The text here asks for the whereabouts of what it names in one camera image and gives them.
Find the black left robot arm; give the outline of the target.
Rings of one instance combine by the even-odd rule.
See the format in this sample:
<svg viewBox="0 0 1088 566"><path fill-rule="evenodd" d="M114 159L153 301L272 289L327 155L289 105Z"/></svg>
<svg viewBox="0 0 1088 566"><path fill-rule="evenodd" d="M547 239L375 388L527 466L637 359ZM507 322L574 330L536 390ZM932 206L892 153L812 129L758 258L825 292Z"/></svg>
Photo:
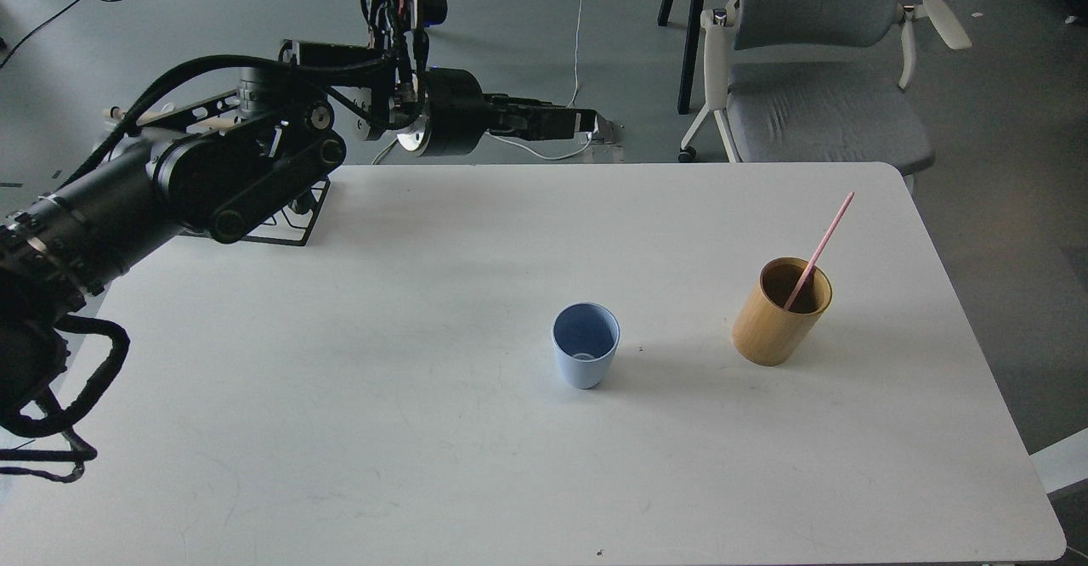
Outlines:
<svg viewBox="0 0 1088 566"><path fill-rule="evenodd" d="M276 59L203 56L151 83L88 167L3 223L3 429L66 450L3 450L3 473L70 484L97 450L75 427L128 356L128 334L79 310L183 233L232 244L311 194L347 148L334 102L366 137L396 132L420 156L463 156L483 136L574 139L595 110L485 93L425 46L285 41Z"/></svg>

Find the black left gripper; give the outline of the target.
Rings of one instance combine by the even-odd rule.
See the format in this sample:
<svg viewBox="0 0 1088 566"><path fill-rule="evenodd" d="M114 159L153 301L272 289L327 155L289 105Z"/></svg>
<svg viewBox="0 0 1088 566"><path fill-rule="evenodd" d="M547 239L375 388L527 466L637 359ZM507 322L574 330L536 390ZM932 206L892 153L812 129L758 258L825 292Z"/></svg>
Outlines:
<svg viewBox="0 0 1088 566"><path fill-rule="evenodd" d="M430 69L421 81L422 112L398 133L399 147L420 158L469 155L498 126L502 136L528 142L573 139L576 133L596 130L594 109L510 96L497 104L470 71Z"/></svg>

